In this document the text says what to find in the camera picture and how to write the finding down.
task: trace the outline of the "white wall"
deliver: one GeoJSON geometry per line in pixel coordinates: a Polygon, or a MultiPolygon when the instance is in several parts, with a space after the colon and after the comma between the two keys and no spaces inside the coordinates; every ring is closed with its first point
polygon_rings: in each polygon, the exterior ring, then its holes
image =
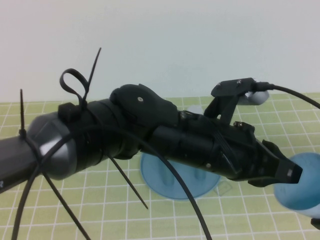
{"type": "Polygon", "coordinates": [[[30,101],[70,99],[61,73],[88,77],[99,47],[90,99],[129,83],[206,96],[244,77],[320,92],[319,9],[317,0],[1,1],[0,102],[17,101],[19,88],[30,101]]]}

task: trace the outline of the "black wire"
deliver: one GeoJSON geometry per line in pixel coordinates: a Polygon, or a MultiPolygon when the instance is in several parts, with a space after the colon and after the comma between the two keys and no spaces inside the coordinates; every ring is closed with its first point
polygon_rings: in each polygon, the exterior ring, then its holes
{"type": "Polygon", "coordinates": [[[129,180],[129,178],[127,177],[127,175],[125,174],[125,172],[121,169],[121,167],[119,166],[119,164],[116,162],[116,160],[112,157],[112,156],[108,156],[110,158],[110,160],[113,162],[113,164],[115,165],[115,167],[118,169],[118,171],[121,173],[121,175],[124,177],[125,181],[129,184],[129,186],[131,187],[131,189],[134,191],[135,195],[139,198],[139,200],[142,202],[142,204],[145,206],[146,209],[149,209],[147,204],[145,203],[145,201],[143,200],[143,198],[141,197],[141,195],[139,194],[139,192],[137,191],[137,189],[135,188],[135,186],[132,184],[132,182],[129,180]]]}
{"type": "Polygon", "coordinates": [[[271,84],[272,90],[279,90],[288,94],[291,94],[293,96],[296,96],[297,98],[300,98],[302,100],[305,100],[306,102],[308,102],[309,104],[315,106],[316,108],[320,109],[320,103],[318,103],[317,101],[311,99],[310,97],[307,97],[297,91],[291,90],[289,88],[283,87],[283,86],[277,86],[277,85],[273,85],[271,84]]]}
{"type": "Polygon", "coordinates": [[[78,227],[78,229],[80,230],[80,232],[83,234],[83,236],[85,237],[86,240],[91,240],[91,238],[89,237],[88,233],[86,232],[86,230],[84,229],[84,227],[81,225],[81,223],[79,222],[79,220],[77,219],[76,215],[72,212],[72,210],[70,209],[70,207],[68,206],[67,202],[64,200],[64,198],[61,196],[60,192],[58,191],[58,189],[56,188],[56,186],[54,185],[54,183],[51,181],[50,177],[47,175],[46,172],[41,171],[42,175],[45,177],[46,181],[48,182],[48,184],[50,185],[50,187],[52,188],[53,192],[55,193],[55,195],[57,196],[57,198],[60,200],[60,202],[62,203],[62,205],[64,206],[65,210],[67,211],[67,213],[69,214],[69,216],[72,218],[72,220],[74,221],[75,225],[78,227]]]}
{"type": "MultiPolygon", "coordinates": [[[[175,170],[175,168],[170,164],[170,162],[168,160],[166,160],[155,148],[153,148],[149,143],[147,143],[146,141],[144,141],[143,139],[141,139],[140,137],[136,136],[135,134],[132,134],[131,132],[128,132],[127,130],[123,130],[117,126],[109,126],[109,125],[104,125],[102,126],[98,126],[98,125],[91,125],[91,126],[87,126],[84,127],[82,129],[73,131],[71,133],[69,133],[68,135],[64,136],[61,140],[59,140],[42,158],[41,160],[41,165],[43,165],[48,159],[50,159],[53,154],[56,153],[56,151],[58,151],[65,143],[67,143],[68,141],[70,141],[71,139],[73,139],[74,137],[77,137],[81,134],[84,134],[88,131],[93,131],[93,130],[101,130],[101,131],[110,131],[110,132],[115,132],[127,137],[130,137],[134,140],[136,140],[138,143],[140,143],[141,145],[144,145],[147,149],[149,149],[151,152],[154,153],[155,156],[157,156],[165,165],[166,167],[172,172],[172,174],[174,175],[174,177],[177,179],[177,181],[180,183],[182,189],[184,190],[185,194],[187,195],[188,199],[191,202],[191,205],[193,206],[193,209],[199,219],[199,222],[202,226],[203,232],[207,238],[207,240],[211,240],[211,235],[209,232],[209,229],[207,227],[207,224],[204,220],[204,217],[201,214],[201,211],[194,199],[194,197],[192,196],[190,190],[188,189],[188,187],[186,186],[185,182],[183,181],[183,179],[181,178],[181,176],[178,174],[178,172],[175,170]]],[[[36,176],[38,175],[38,169],[40,167],[37,166],[36,169],[34,170],[32,176],[29,178],[27,184],[25,185],[25,188],[23,190],[22,196],[21,196],[21,200],[17,209],[17,214],[15,217],[15,221],[14,221],[14,226],[13,226],[13,232],[12,232],[12,239],[16,240],[18,237],[18,231],[19,231],[19,226],[20,226],[20,222],[21,222],[21,217],[22,217],[22,213],[24,210],[24,206],[29,194],[29,191],[31,189],[32,183],[34,182],[36,176]]]]}
{"type": "Polygon", "coordinates": [[[14,224],[13,224],[13,230],[12,230],[12,235],[11,235],[11,240],[16,240],[18,239],[18,233],[19,233],[19,227],[20,227],[20,222],[21,222],[21,217],[22,217],[22,213],[24,211],[25,208],[25,204],[27,201],[27,197],[28,194],[30,192],[31,186],[34,183],[35,178],[38,176],[38,174],[40,173],[40,168],[39,165],[37,165],[32,173],[32,175],[30,176],[30,178],[28,179],[28,181],[26,182],[26,185],[23,189],[22,195],[21,195],[21,199],[18,205],[18,208],[16,210],[16,214],[15,214],[15,219],[14,219],[14,224]]]}

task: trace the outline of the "black connector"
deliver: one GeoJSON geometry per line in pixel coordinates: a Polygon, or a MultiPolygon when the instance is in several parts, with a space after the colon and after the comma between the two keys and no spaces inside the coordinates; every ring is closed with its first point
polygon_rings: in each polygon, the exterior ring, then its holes
{"type": "Polygon", "coordinates": [[[270,84],[269,82],[266,82],[266,81],[255,82],[252,85],[252,90],[254,92],[265,92],[268,90],[273,90],[274,86],[275,86],[274,84],[270,84]]]}

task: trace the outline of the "black bracket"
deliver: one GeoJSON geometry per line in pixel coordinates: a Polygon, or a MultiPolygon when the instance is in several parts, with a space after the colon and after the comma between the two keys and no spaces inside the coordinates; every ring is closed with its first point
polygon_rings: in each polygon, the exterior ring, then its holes
{"type": "Polygon", "coordinates": [[[320,219],[319,218],[312,218],[311,225],[314,226],[316,229],[320,230],[320,219]]]}
{"type": "Polygon", "coordinates": [[[218,83],[211,92],[214,99],[204,111],[204,115],[211,119],[221,115],[221,123],[229,125],[239,98],[252,92],[255,83],[251,77],[218,83]]]}

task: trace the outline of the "black cable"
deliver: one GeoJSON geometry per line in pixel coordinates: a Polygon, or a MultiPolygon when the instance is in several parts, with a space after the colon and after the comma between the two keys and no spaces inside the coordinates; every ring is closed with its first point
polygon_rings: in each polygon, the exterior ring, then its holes
{"type": "Polygon", "coordinates": [[[307,97],[307,96],[305,96],[305,95],[303,95],[303,94],[301,94],[301,93],[299,93],[297,91],[291,90],[291,89],[283,87],[283,86],[277,86],[277,85],[273,85],[273,84],[270,84],[270,85],[271,85],[272,90],[279,90],[279,91],[291,94],[293,96],[296,96],[297,98],[305,100],[309,104],[311,104],[311,105],[315,106],[316,108],[320,109],[320,103],[318,103],[317,101],[311,99],[310,97],[307,97]]]}
{"type": "MultiPolygon", "coordinates": [[[[146,141],[144,141],[143,139],[141,139],[140,137],[136,136],[135,134],[132,134],[131,132],[128,132],[127,130],[123,130],[117,126],[109,126],[109,125],[104,125],[102,126],[98,126],[98,125],[91,125],[91,126],[87,126],[84,127],[82,129],[76,130],[74,132],[69,133],[68,135],[64,136],[61,140],[59,140],[41,159],[41,165],[43,165],[48,159],[50,159],[55,153],[56,151],[58,151],[64,144],[66,144],[68,141],[70,141],[71,139],[73,139],[74,137],[77,137],[81,134],[84,134],[88,131],[93,131],[93,130],[101,130],[101,131],[110,131],[110,132],[115,132],[121,135],[124,135],[126,137],[132,138],[135,141],[137,141],[138,143],[140,143],[141,145],[144,145],[147,149],[149,149],[151,152],[154,153],[155,156],[157,156],[165,165],[166,167],[172,172],[172,174],[174,175],[174,177],[177,179],[177,181],[180,183],[182,189],[184,190],[185,194],[187,195],[188,199],[191,202],[191,205],[193,206],[193,209],[200,221],[200,224],[202,226],[203,232],[207,238],[207,240],[211,240],[211,235],[209,232],[209,229],[207,227],[207,224],[204,220],[204,217],[201,214],[201,211],[194,199],[194,197],[192,196],[190,190],[188,189],[188,187],[186,186],[185,182],[183,181],[183,179],[181,178],[181,176],[178,174],[178,172],[175,170],[175,168],[170,164],[170,162],[168,160],[166,160],[155,148],[153,148],[149,143],[147,143],[146,141]]],[[[31,185],[34,182],[36,176],[38,175],[38,170],[33,172],[32,176],[29,178],[22,196],[21,196],[21,200],[17,209],[17,214],[15,217],[15,221],[14,221],[14,226],[13,226],[13,232],[12,232],[12,239],[16,240],[18,237],[18,231],[19,231],[19,226],[20,226],[20,222],[21,222],[21,217],[22,217],[22,213],[23,213],[23,209],[28,197],[28,193],[31,189],[31,185]]]]}
{"type": "Polygon", "coordinates": [[[19,233],[19,227],[20,227],[22,213],[24,211],[25,204],[26,204],[27,197],[30,192],[31,186],[34,183],[35,178],[38,176],[39,170],[40,170],[39,165],[37,165],[36,168],[34,169],[32,175],[30,176],[30,178],[26,182],[26,185],[24,186],[24,189],[23,189],[23,192],[22,192],[22,195],[20,198],[20,202],[19,202],[18,208],[16,210],[16,214],[15,214],[11,240],[18,239],[18,233],[19,233]]]}

